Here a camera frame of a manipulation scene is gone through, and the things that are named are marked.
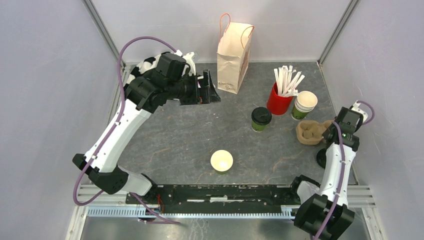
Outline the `black white striped cloth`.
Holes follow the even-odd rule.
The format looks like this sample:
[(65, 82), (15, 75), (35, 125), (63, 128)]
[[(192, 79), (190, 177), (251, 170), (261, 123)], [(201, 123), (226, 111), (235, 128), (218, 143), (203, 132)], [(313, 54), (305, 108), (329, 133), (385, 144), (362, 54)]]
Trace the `black white striped cloth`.
[(123, 90), (125, 91), (128, 86), (130, 85), (130, 83), (137, 77), (142, 77), (143, 74), (151, 69), (154, 69), (157, 64), (158, 61), (160, 59), (160, 57), (164, 54), (168, 54), (170, 53), (170, 51), (165, 51), (162, 52), (156, 56), (152, 56), (152, 57), (148, 57), (146, 58), (144, 61), (140, 62), (139, 64), (137, 64), (129, 73), (129, 76), (127, 78), (126, 84), (123, 86)]

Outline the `red straw holder cup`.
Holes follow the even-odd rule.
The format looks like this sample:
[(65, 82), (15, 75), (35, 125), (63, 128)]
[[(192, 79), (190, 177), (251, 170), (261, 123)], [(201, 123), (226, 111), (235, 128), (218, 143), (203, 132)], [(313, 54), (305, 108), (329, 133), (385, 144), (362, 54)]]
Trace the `red straw holder cup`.
[(289, 96), (289, 97), (283, 97), (283, 96), (279, 96), (277, 94), (277, 84), (274, 83), (267, 104), (266, 104), (266, 108), (273, 114), (273, 115), (283, 115), (285, 114), (288, 109), (289, 106), (293, 100), (293, 96)]

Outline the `paper takeout bag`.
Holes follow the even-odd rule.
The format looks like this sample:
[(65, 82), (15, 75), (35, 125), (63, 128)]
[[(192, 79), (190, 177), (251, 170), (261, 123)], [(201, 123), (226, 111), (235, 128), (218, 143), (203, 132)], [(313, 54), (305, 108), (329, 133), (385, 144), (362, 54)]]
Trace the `paper takeout bag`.
[(218, 89), (238, 94), (249, 66), (251, 39), (255, 27), (248, 23), (228, 21), (222, 25), (224, 13), (220, 16), (220, 39), (217, 47)]

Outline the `green paper coffee cup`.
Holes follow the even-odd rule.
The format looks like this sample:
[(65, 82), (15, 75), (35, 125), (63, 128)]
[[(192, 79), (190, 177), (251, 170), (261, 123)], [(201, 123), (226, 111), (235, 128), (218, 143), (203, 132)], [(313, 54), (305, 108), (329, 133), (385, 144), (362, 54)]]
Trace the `green paper coffee cup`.
[(262, 132), (269, 123), (269, 121), (252, 120), (251, 127), (255, 132)]

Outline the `black cup lid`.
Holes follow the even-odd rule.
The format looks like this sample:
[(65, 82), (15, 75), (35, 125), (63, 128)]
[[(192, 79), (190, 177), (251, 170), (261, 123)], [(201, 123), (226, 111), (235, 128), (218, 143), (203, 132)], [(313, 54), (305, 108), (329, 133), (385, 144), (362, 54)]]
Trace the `black cup lid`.
[(322, 148), (321, 150), (319, 150), (316, 154), (316, 162), (317, 164), (325, 169), (326, 168), (326, 162), (327, 162), (327, 156), (326, 156), (326, 152), (327, 149), (326, 148)]
[(272, 121), (272, 113), (266, 107), (256, 107), (251, 112), (251, 119), (257, 125), (268, 125)]

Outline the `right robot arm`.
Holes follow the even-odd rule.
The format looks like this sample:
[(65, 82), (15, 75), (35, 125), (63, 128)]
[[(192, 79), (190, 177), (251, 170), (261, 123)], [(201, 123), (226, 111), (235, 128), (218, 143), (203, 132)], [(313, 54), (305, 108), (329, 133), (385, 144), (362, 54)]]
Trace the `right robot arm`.
[(317, 186), (301, 175), (288, 191), (289, 199), (301, 204), (294, 225), (313, 240), (337, 240), (355, 219), (355, 213), (349, 209), (348, 182), (360, 145), (355, 132), (367, 117), (356, 106), (342, 107), (322, 135), (326, 147), (316, 155), (318, 162), (325, 163), (321, 184)]

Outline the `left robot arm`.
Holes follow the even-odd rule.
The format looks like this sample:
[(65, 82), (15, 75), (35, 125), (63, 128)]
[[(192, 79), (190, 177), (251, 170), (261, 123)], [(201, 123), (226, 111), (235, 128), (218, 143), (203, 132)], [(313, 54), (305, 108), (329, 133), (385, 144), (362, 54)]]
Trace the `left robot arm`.
[(124, 107), (119, 107), (105, 131), (86, 153), (77, 153), (72, 162), (103, 192), (113, 195), (121, 190), (136, 193), (145, 204), (157, 198), (154, 183), (118, 165), (118, 160), (140, 126), (168, 100), (181, 106), (219, 103), (211, 72), (197, 74), (192, 54), (179, 56), (165, 52), (150, 68), (133, 69), (124, 86)]

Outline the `white wrapped straws bundle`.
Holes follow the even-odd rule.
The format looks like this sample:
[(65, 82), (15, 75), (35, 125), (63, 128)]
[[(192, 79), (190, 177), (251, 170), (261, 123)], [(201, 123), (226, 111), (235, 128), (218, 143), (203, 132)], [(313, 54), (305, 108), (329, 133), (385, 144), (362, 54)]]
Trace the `white wrapped straws bundle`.
[(298, 85), (305, 76), (301, 71), (297, 71), (292, 65), (283, 65), (273, 69), (276, 83), (276, 94), (279, 97), (294, 97), (299, 94)]

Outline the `brown cardboard cup carrier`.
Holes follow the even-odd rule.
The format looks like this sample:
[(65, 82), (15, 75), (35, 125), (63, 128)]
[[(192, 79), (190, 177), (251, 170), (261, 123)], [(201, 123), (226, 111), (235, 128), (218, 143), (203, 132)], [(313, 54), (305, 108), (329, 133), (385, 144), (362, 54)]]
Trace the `brown cardboard cup carrier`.
[(323, 133), (332, 124), (332, 120), (319, 123), (315, 120), (302, 120), (295, 128), (298, 141), (303, 145), (318, 145), (323, 140)]

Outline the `stack of paper cups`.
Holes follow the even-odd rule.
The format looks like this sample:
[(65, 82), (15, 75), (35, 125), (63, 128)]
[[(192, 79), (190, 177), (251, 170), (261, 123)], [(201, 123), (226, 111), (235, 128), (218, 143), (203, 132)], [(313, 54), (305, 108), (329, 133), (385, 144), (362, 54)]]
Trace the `stack of paper cups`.
[(294, 101), (291, 117), (294, 120), (304, 119), (318, 104), (317, 96), (310, 91), (301, 91)]

